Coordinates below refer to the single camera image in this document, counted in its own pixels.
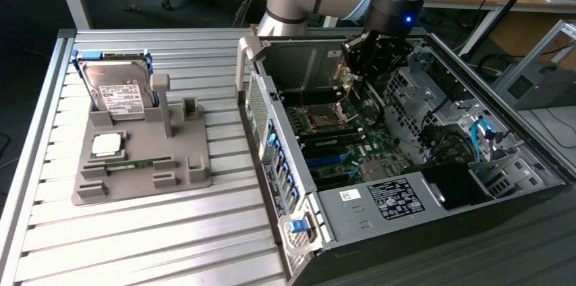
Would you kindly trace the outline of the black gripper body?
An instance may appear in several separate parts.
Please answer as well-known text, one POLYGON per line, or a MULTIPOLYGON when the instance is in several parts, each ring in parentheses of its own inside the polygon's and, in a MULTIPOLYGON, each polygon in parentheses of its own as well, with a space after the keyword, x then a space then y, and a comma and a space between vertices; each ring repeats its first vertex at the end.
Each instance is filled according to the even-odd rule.
POLYGON ((362 38, 406 38, 418 23, 425 0, 371 0, 362 38))

